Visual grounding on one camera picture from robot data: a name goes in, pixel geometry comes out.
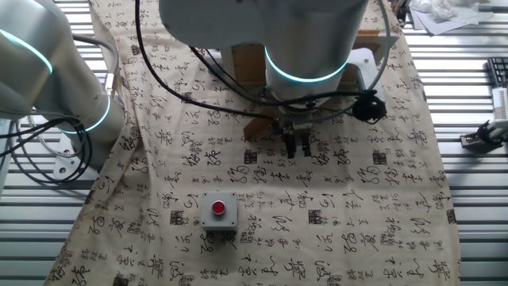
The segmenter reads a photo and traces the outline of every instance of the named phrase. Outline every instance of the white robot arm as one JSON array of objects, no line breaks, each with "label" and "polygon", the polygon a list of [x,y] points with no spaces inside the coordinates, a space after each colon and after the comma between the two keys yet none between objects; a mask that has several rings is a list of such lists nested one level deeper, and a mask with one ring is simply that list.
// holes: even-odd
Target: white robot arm
[{"label": "white robot arm", "polygon": [[[62,11],[51,0],[1,0],[0,55],[0,117],[17,120],[36,107],[79,118],[92,141],[90,166],[101,168],[124,112],[79,55]],[[74,129],[58,127],[79,148]]]},{"label": "white robot arm", "polygon": [[[352,52],[367,3],[368,0],[160,0],[159,11],[167,31],[191,46],[263,44],[267,87],[279,101],[336,91],[346,64],[356,65],[360,82],[370,84],[364,89],[378,91],[377,104],[364,102],[361,107],[368,113],[367,118],[376,120],[386,114],[386,108],[374,57],[367,49]],[[275,111],[290,158],[310,156],[308,139],[312,123],[317,121],[312,116],[315,110],[310,107],[319,107],[328,99],[280,106]]]}]

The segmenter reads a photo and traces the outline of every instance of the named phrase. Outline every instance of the emergency stop button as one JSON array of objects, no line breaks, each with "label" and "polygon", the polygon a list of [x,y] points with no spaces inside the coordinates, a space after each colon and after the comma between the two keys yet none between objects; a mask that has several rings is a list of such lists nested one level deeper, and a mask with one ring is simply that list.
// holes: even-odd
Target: emergency stop button
[{"label": "emergency stop button", "polygon": [[225,204],[224,202],[217,200],[212,205],[212,211],[215,215],[223,215],[225,213]]}]

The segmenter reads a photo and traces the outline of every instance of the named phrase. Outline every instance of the metal table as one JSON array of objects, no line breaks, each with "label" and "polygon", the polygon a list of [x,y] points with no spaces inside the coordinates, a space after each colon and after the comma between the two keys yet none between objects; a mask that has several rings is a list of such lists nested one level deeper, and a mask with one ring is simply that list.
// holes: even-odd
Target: metal table
[{"label": "metal table", "polygon": [[[86,0],[55,2],[67,15],[73,33],[94,35]],[[491,6],[503,3],[491,1]],[[506,285],[508,152],[504,148],[476,156],[460,147],[459,136],[475,132],[480,124],[493,119],[485,63],[491,56],[508,56],[508,14],[496,12],[480,25],[435,37],[414,31],[408,20],[404,33],[425,84],[456,208],[462,285]],[[101,50],[89,44],[76,45],[97,77],[104,80],[106,64]],[[57,129],[44,134],[54,148],[60,136]],[[55,157],[37,141],[28,143],[27,148],[40,167],[51,173]],[[32,169],[25,158],[20,161]],[[41,187],[11,161],[0,198],[0,285],[43,284],[92,183],[80,180],[63,187]]]}]

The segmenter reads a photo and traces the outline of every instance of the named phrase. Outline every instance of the cloth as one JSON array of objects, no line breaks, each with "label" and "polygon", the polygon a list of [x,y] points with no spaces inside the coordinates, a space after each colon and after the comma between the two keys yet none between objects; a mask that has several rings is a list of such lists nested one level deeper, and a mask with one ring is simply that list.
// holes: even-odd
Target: cloth
[{"label": "cloth", "polygon": [[[125,129],[46,285],[459,284],[450,190],[404,37],[382,77],[387,118],[317,124],[313,156],[288,160],[268,131],[243,140],[249,118],[182,104],[159,87],[141,59],[132,2],[90,3],[97,37],[112,37],[120,51]],[[260,109],[165,31],[157,1],[141,10],[150,60],[170,87]],[[382,28],[369,2],[362,29]],[[238,194],[236,234],[202,230],[204,191]]]}]

